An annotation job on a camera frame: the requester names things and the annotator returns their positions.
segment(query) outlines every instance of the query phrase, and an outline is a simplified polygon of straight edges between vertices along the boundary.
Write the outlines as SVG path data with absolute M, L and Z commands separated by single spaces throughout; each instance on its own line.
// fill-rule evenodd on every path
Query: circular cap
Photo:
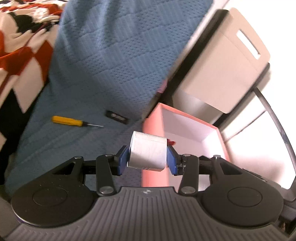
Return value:
M 103 193 L 103 194 L 111 194 L 113 193 L 114 189 L 113 187 L 110 187 L 110 186 L 104 186 L 104 187 L 101 187 L 99 191 L 100 193 Z
M 11 205 L 22 222 L 49 228 L 78 220 L 93 200 L 89 189 L 68 175 L 45 175 L 18 189 Z
M 192 194 L 195 193 L 195 188 L 194 187 L 190 187 L 190 186 L 185 186 L 181 188 L 181 192 L 184 194 Z
M 276 221 L 283 203 L 275 188 L 246 174 L 225 175 L 202 195 L 203 207 L 212 217 L 240 227 L 263 226 Z
M 253 207 L 262 200 L 260 192 L 248 187 L 234 188 L 228 192 L 227 197 L 234 205 L 240 207 Z
M 43 207 L 56 206 L 66 199 L 67 192 L 59 187 L 42 188 L 33 194 L 34 202 Z

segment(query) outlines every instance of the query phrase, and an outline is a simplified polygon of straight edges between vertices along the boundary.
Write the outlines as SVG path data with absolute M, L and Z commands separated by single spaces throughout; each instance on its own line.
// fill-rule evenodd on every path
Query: white roll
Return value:
M 167 139 L 134 131 L 128 167 L 162 171 L 166 167 Z

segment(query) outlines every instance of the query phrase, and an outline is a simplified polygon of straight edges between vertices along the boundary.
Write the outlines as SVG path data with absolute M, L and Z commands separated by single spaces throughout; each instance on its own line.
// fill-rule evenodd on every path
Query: ribbed gray surface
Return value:
M 287 237 L 274 226 L 237 229 L 209 217 L 192 197 L 173 188 L 126 188 L 101 197 L 82 219 L 59 228 L 20 225 L 8 241 L 282 241 Z

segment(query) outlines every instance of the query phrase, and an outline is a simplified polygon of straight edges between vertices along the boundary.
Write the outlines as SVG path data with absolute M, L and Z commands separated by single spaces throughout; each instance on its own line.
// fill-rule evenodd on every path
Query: screwdriver handle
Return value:
M 68 125 L 68 126 L 82 126 L 83 121 L 81 120 L 75 120 L 72 118 L 66 118 L 66 117 L 61 117 L 61 116 L 53 116 L 52 117 L 52 122 L 58 123 L 58 124 L 63 124 L 63 125 Z

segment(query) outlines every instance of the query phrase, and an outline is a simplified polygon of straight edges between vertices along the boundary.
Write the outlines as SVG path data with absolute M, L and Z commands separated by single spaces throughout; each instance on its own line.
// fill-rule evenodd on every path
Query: yellow screwdriver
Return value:
M 52 122 L 58 123 L 58 124 L 63 124 L 63 125 L 68 125 L 68 126 L 96 126 L 96 127 L 104 127 L 104 126 L 89 124 L 88 122 L 85 122 L 85 121 L 75 120 L 75 119 L 72 119 L 72 118 L 61 117 L 61 116 L 56 116 L 56 115 L 52 117 Z

